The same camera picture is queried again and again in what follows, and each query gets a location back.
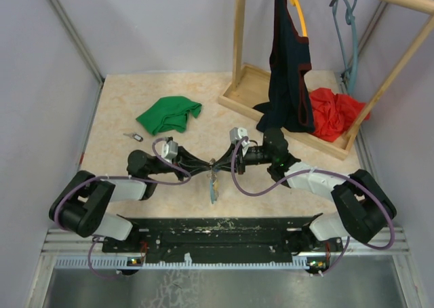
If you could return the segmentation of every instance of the white wall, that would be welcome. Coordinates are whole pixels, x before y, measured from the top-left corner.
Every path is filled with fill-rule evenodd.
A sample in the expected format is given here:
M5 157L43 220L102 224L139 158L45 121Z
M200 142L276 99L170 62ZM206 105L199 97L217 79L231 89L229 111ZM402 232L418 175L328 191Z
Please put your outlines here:
M231 71L234 0L60 0L85 39L102 73ZM300 0L314 69L341 71L342 57L331 0ZM359 36L376 0L359 0ZM269 68L274 0L246 0L243 59ZM290 8L298 23L295 7ZM351 49L351 28L338 18Z
M355 97L368 100L427 15L389 6L359 65ZM363 124L380 181L397 207L432 305L434 283L434 34L431 33Z
M0 8L0 307L23 307L98 85L46 0Z

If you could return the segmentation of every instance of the tabletop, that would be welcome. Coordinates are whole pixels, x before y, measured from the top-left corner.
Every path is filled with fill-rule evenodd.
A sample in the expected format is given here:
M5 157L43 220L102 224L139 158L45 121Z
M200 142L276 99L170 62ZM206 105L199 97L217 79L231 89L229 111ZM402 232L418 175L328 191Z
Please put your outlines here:
M230 73L152 73L137 75L109 75L106 78L96 116L90 132L81 169L93 174L126 175L127 157L136 149L153 154L152 142L162 136L172 136L194 156L209 161L218 159L230 145L229 131L234 127L248 130L250 139L262 143L262 133L256 122L217 103L217 97L231 80ZM329 71L311 71L305 76L308 89L319 87L338 91L336 79ZM202 112L197 119L190 116L184 133L169 131L151 136L136 117L164 96L186 96L200 102ZM124 136L136 132L142 142ZM288 136L289 151L295 157L326 170L348 174L360 168L355 149L341 161ZM157 180L176 181L173 174L159 174ZM247 191L257 192L274 182L267 166L246 167L237 176ZM185 185L158 185L146 201L111 203L108 212L125 217L257 217L312 216L333 212L334 204L306 191L276 187L261 197L241 194L233 184L231 174L218 173L219 198L210 200L210 180L207 173L194 176Z

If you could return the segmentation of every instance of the wooden base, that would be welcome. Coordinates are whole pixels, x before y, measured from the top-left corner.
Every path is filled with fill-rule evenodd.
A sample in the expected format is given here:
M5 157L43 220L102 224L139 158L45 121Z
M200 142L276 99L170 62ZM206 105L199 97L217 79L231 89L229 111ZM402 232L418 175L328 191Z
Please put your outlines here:
M231 82L227 89L218 97L218 103L226 108L259 121L263 114L252 108L257 104L269 101L269 83L269 72L245 64L241 70L241 79L238 85L234 87ZM291 133L284 128L282 128L282 131L285 135L295 138L310 147L330 154L341 160L344 160L347 157L358 133L357 129L352 134L342 135L331 143L307 133Z

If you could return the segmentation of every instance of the wooden rack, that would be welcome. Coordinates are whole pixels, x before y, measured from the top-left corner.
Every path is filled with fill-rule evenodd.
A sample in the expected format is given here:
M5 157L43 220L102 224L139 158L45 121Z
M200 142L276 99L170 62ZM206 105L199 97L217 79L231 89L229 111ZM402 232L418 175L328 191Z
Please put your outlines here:
M392 71L380 85L376 93L366 103L363 110L353 122L349 130L335 142L326 142L314 135L307 133L291 133L285 129L283 132L296 140L299 140L320 151L333 155L339 159L347 157L362 121L366 118L374 105L380 100L402 68L416 53L424 40L434 29L434 0L380 0L402 7L413 9L417 12L429 14L427 23L422 27L419 34L414 38L403 56L398 60ZM243 28L244 28L245 0L235 0L235 28L233 43L233 72L232 82L227 89L218 97L218 103L230 108L242 115L258 121L262 113L252 109L256 104L268 101L268 86L270 73L250 64L241 65L243 51Z

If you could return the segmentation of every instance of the black cloth with red trim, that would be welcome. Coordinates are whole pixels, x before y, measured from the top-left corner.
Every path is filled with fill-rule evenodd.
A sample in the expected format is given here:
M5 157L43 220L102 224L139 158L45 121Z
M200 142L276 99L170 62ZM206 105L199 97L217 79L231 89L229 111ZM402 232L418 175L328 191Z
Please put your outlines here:
M309 39L298 35L288 13L288 0L275 0L273 50L270 55L269 102L253 109L264 113L256 129L286 128L314 132L304 75L312 69Z

